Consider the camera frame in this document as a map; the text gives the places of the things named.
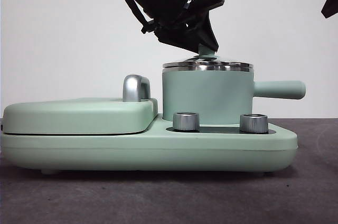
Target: floor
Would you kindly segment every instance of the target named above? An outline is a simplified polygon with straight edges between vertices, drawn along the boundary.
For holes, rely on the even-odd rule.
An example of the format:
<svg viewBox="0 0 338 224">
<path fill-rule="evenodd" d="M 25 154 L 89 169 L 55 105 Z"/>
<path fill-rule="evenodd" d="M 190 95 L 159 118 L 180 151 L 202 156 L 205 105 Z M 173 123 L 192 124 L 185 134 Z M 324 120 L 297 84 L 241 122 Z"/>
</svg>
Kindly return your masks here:
<svg viewBox="0 0 338 224">
<path fill-rule="evenodd" d="M 1 224 L 338 223 L 338 119 L 272 119 L 299 136 L 285 170 L 63 172 L 0 163 Z"/>
</svg>

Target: appliance base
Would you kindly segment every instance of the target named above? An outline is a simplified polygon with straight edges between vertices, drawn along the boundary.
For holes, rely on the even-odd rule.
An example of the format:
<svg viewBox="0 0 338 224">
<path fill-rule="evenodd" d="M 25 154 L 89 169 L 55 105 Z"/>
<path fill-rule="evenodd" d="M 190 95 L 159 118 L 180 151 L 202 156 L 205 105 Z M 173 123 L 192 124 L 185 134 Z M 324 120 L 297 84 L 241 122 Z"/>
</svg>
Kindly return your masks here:
<svg viewBox="0 0 338 224">
<path fill-rule="evenodd" d="M 138 134 L 2 134 L 2 152 L 14 165 L 44 174 L 62 170 L 272 172 L 288 167 L 298 148 L 295 133 L 272 124 L 274 134 L 166 130 L 171 126 L 158 115 Z"/>
</svg>

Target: metal handle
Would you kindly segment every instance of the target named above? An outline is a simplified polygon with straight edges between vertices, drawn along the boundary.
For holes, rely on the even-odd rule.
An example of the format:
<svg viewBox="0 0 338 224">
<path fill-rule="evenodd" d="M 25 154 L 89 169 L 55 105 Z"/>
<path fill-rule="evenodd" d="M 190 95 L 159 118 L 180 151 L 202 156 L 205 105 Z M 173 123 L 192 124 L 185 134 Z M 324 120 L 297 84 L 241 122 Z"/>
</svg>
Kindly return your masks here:
<svg viewBox="0 0 338 224">
<path fill-rule="evenodd" d="M 140 102 L 150 99 L 150 82 L 140 75 L 128 75 L 123 83 L 123 102 Z"/>
</svg>

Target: silver knob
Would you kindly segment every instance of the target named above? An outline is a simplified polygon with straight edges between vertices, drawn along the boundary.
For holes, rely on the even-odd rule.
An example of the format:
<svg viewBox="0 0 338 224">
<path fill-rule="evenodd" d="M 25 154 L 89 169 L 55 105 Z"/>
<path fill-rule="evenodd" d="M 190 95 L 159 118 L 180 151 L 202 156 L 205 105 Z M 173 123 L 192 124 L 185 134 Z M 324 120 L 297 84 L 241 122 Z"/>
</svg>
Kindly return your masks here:
<svg viewBox="0 0 338 224">
<path fill-rule="evenodd" d="M 175 130 L 199 130 L 200 116 L 198 113 L 178 112 L 174 114 L 173 128 Z"/>
<path fill-rule="evenodd" d="M 246 133 L 268 133 L 268 117 L 259 114 L 241 115 L 240 130 Z"/>
</svg>

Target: appliance foot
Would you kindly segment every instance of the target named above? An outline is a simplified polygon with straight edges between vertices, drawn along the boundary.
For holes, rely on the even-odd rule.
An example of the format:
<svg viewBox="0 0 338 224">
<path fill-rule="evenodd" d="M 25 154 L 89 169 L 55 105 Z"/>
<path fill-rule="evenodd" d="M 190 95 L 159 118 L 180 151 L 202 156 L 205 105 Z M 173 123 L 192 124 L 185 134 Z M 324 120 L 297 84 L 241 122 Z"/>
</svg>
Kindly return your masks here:
<svg viewBox="0 0 338 224">
<path fill-rule="evenodd" d="M 41 173 L 44 175 L 56 175 L 61 173 L 61 170 L 41 170 Z"/>
</svg>

